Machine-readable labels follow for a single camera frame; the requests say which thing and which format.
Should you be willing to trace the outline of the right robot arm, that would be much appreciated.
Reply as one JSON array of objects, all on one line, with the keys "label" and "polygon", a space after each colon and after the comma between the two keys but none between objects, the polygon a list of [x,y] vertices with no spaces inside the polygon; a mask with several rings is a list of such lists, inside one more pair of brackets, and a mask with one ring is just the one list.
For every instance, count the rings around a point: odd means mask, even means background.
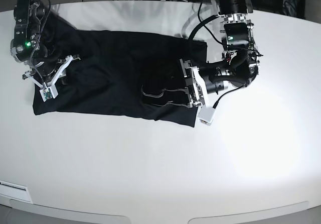
[{"label": "right robot arm", "polygon": [[18,63],[30,68],[23,79],[33,81],[46,98],[55,98],[57,81],[66,77],[67,67],[79,54],[58,39],[51,5],[43,0],[17,0],[14,20],[10,52]]}]

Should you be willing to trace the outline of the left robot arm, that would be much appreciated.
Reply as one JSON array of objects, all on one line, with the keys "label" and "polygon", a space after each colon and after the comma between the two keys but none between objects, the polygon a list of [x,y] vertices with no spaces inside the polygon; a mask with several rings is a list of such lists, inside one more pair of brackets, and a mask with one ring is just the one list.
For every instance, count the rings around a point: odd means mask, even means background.
[{"label": "left robot arm", "polygon": [[[260,52],[253,37],[251,0],[211,0],[215,13],[199,20],[188,37],[190,58],[181,58],[169,74],[153,74],[142,85],[142,99],[155,106],[176,105],[214,109],[209,95],[226,89],[247,87],[258,75]],[[207,62],[196,56],[194,38],[207,24],[221,19],[221,37],[214,40],[223,47],[222,59]]]}]

